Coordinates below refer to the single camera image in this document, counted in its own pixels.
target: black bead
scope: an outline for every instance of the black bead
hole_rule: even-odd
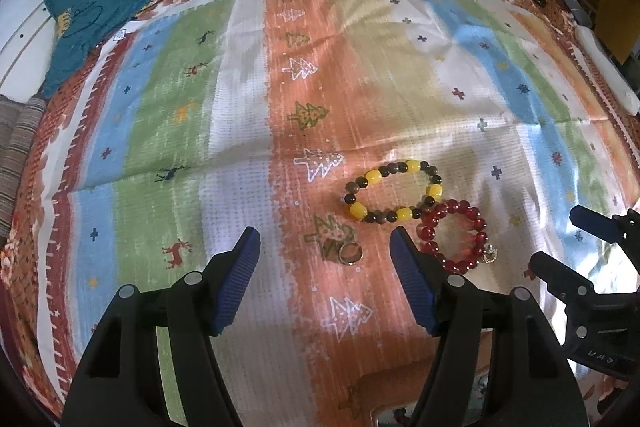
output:
[[[356,182],[349,182],[345,185],[344,188],[346,188],[347,192],[350,192],[351,194],[357,194],[358,190],[360,190],[360,187]]]
[[[378,223],[379,225],[383,225],[384,223],[386,223],[386,214],[382,212],[382,210],[376,210],[375,214],[376,214],[376,223]]]

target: white plastic object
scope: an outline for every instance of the white plastic object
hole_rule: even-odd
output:
[[[633,90],[626,83],[624,77],[609,60],[602,46],[598,42],[596,34],[589,28],[578,26],[575,30],[578,42],[587,52],[589,58],[596,65],[603,78],[609,85],[613,96],[618,103],[631,115],[637,114],[640,110],[640,100]]]

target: green stripe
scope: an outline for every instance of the green stripe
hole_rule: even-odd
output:
[[[580,204],[584,204],[591,210],[607,216],[609,214],[609,205],[607,204],[605,189],[600,183],[600,179],[602,179],[600,165],[591,154],[590,148],[575,121],[572,120],[569,108],[561,100],[545,76],[540,73],[535,63],[529,58],[529,55],[518,44],[518,41],[504,30],[504,26],[488,10],[475,0],[455,1],[468,13],[482,21],[486,27],[494,31],[495,37],[511,61],[527,74],[549,115],[556,122],[556,127],[562,136],[562,140],[564,140],[564,143],[574,156],[578,166],[578,191],[587,198],[586,202],[581,201]],[[600,244],[600,260],[606,263],[609,259],[611,247],[605,244],[604,249],[602,249],[602,242]]]
[[[217,0],[185,12],[160,51],[129,136],[122,179],[114,183],[118,282],[141,291],[165,287],[206,262],[198,186],[209,145],[210,108],[220,65],[222,35],[234,0]],[[198,38],[207,31],[200,45]],[[189,68],[206,64],[188,76]],[[187,118],[176,110],[188,104]],[[154,182],[159,169],[179,166],[171,181]],[[162,248],[178,240],[183,264],[168,267]]]

